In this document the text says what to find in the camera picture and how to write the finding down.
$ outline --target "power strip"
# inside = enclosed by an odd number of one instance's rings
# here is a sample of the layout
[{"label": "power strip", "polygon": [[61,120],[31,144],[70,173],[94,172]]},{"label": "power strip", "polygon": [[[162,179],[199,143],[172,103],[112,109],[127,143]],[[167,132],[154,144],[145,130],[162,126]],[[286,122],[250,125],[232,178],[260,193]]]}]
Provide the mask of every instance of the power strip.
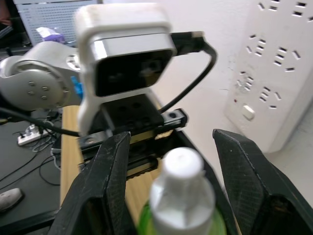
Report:
[{"label": "power strip", "polygon": [[313,2],[255,0],[226,116],[265,152],[280,150],[313,98]]},{"label": "power strip", "polygon": [[46,130],[44,130],[44,132],[42,134],[37,132],[37,133],[31,133],[29,136],[24,135],[24,138],[19,136],[18,137],[18,146],[23,146],[25,144],[32,143],[32,142],[37,141],[40,138],[47,136],[47,135],[49,135],[49,133]]}]

